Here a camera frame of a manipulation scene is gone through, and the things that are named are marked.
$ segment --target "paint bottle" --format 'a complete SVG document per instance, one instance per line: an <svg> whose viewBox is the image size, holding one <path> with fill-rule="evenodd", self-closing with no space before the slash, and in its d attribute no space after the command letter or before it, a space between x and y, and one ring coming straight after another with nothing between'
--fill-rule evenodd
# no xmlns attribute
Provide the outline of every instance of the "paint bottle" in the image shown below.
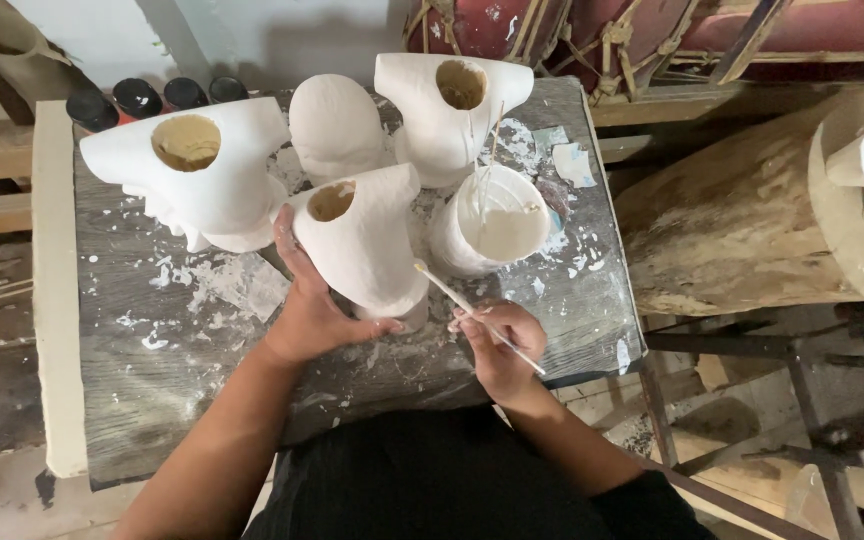
<svg viewBox="0 0 864 540"><path fill-rule="evenodd" d="M165 84L162 90L165 102L175 111L186 111L209 104L209 96L198 82L188 77L175 77Z"/></svg>
<svg viewBox="0 0 864 540"><path fill-rule="evenodd" d="M208 86L208 95L212 98L212 103L229 103L240 99L249 99L246 85L241 80L229 76L212 79Z"/></svg>
<svg viewBox="0 0 864 540"><path fill-rule="evenodd" d="M123 79L115 83L112 97L122 113L135 120L156 117L169 110L162 104L159 92L141 79Z"/></svg>
<svg viewBox="0 0 864 540"><path fill-rule="evenodd" d="M118 108L98 90L78 90L65 101L65 112L72 121L91 133L119 125Z"/></svg>

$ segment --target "workbench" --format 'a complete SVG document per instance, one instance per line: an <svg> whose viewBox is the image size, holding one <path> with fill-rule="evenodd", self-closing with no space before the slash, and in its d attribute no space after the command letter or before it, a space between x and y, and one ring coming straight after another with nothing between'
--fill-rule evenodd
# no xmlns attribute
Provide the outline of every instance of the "workbench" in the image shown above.
<svg viewBox="0 0 864 540"><path fill-rule="evenodd" d="M275 97L282 111L288 111L291 90L263 95ZM387 133L393 133L402 125L402 117L381 96L373 94L373 98ZM60 124L54 125L65 132ZM530 131L557 126L569 141L588 151L594 186L574 188L558 177L551 160L535 158ZM543 379L549 387L637 371L644 352L642 331L578 80L536 80L529 100L505 115L499 133L496 161L540 177L536 185L560 216L563 231L519 263L480 279L450 279L450 285L473 301L509 298L539 319L548 333L541 365L548 372ZM276 315L263 323L257 317L240 316L235 306L222 300L202 300L193 270L203 263L226 264L234 255L214 248L187 252L183 237L172 236L168 227L143 214L142 200L91 174L78 149L84 135L74 128L74 149L69 149L78 276L75 361L84 399L88 474L93 489L101 489L155 472ZM491 141L486 141L486 147L491 147ZM308 188L296 176L292 162L286 150L279 151L270 158L270 171L288 177L282 180L292 192ZM456 188L422 190L416 198L410 237L418 257L427 250L423 239L427 220ZM52 211L69 215L65 206L53 204ZM39 222L35 227L38 235ZM275 246L259 253L282 269ZM64 264L66 270L72 268L67 258ZM434 288L430 305L428 324L415 333L385 337L313 360L295 391L284 444L383 411L486 403L488 396L475 379L468 344L446 330L452 305ZM72 361L66 354L54 362L71 366ZM43 369L58 367L50 362L43 359ZM49 410L66 407L71 403L68 395L62 397L65 401L52 395L44 399L47 427ZM53 429L47 428L47 433L50 446L52 439L59 440ZM56 457L50 467L62 469L62 464Z"/></svg>

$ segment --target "floor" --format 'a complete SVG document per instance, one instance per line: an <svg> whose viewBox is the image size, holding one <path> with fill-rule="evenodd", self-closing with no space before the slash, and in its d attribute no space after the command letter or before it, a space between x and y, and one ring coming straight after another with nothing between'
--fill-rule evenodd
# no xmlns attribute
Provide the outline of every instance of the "floor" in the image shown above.
<svg viewBox="0 0 864 540"><path fill-rule="evenodd" d="M660 371L691 370L681 358L671 358ZM599 379L555 393L586 422L598 423L623 402L635 400L637 374ZM616 391L620 390L621 398ZM97 540L108 537L121 513L142 488L121 485L92 493L85 476L56 479L45 468L45 449L33 448L0 455L0 539ZM264 507L272 489L267 481L253 515Z"/></svg>

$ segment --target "metal stand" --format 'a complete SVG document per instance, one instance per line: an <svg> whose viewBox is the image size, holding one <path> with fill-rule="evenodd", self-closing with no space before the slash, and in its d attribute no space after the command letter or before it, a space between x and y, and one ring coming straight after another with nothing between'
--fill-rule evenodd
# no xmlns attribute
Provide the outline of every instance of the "metal stand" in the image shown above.
<svg viewBox="0 0 864 540"><path fill-rule="evenodd" d="M671 448L671 451L668 449L662 451L662 460L675 472L685 477L740 457L782 457L801 463L814 463L822 475L822 484L839 538L841 540L864 539L864 528L858 507L853 500L845 473L846 466L864 463L864 425L850 423L844 426L830 423L829 419L817 410L815 400L812 399L817 392L813 362L824 362L827 357L834 357L837 363L855 365L851 364L852 360L849 359L856 359L856 364L859 363L858 359L861 359L859 356L843 358L838 354L836 344L841 344L842 339L849 338L849 323L833 325L801 335L750 334L773 325L775 325L773 321L757 320L723 324L722 316L704 317L645 332L645 342L649 349L658 351L785 361L812 448L783 446L777 451L750 454L763 447L761 437L753 437L684 463L677 463L662 390L655 380L654 373L647 369L648 356L646 356L646 369L641 372L645 402L652 419L658 448L660 450ZM774 525L774 522L758 522L752 519L749 521L769 531L772 531L769 525Z"/></svg>

